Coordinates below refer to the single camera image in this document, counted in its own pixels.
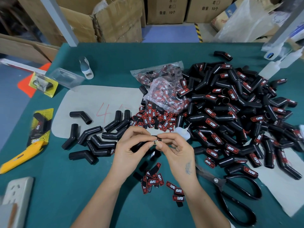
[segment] power strip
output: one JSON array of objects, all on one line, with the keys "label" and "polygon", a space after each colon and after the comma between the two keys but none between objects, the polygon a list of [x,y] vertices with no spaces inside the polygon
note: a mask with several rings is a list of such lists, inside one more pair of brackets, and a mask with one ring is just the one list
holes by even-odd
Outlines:
[{"label": "power strip", "polygon": [[23,228],[28,207],[29,197],[31,195],[34,178],[24,177],[12,180],[8,183],[2,204],[17,204],[12,228]]}]

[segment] clear plastic tray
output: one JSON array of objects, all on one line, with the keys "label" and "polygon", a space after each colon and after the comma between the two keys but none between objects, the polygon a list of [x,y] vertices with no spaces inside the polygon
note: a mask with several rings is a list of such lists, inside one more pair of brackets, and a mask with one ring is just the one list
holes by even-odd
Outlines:
[{"label": "clear plastic tray", "polygon": [[79,76],[78,74],[72,73],[63,68],[55,69],[49,77],[69,89],[81,85],[85,80],[85,77]]}]

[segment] yellow utility knife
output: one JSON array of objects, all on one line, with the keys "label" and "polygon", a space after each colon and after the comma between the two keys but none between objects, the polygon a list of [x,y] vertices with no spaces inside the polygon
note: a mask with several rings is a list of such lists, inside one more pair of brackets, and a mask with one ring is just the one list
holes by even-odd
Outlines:
[{"label": "yellow utility knife", "polygon": [[18,165],[22,164],[23,162],[31,159],[32,157],[39,154],[43,148],[42,146],[46,145],[46,142],[44,141],[37,141],[31,144],[25,151],[23,151],[21,154],[17,155],[10,161],[2,164],[0,168],[0,174],[5,174],[6,172],[10,171],[11,169],[17,167]]}]

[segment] forearm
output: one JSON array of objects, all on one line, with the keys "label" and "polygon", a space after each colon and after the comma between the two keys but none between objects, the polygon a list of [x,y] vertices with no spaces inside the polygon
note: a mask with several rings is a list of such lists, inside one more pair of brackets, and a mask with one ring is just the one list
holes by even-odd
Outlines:
[{"label": "forearm", "polygon": [[109,173],[71,228],[108,228],[120,187]]},{"label": "forearm", "polygon": [[230,222],[197,181],[185,197],[196,228],[230,228]]}]

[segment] person's left hand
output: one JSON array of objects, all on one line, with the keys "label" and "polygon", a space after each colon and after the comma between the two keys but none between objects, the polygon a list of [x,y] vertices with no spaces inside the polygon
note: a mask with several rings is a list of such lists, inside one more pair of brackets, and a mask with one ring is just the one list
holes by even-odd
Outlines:
[{"label": "person's left hand", "polygon": [[[153,141],[156,139],[157,137],[151,136],[146,129],[139,126],[130,126],[117,142],[109,175],[114,177],[121,186],[127,177],[136,169],[145,153],[154,145]],[[139,142],[145,141],[148,142],[136,153],[131,151],[131,147]]]}]

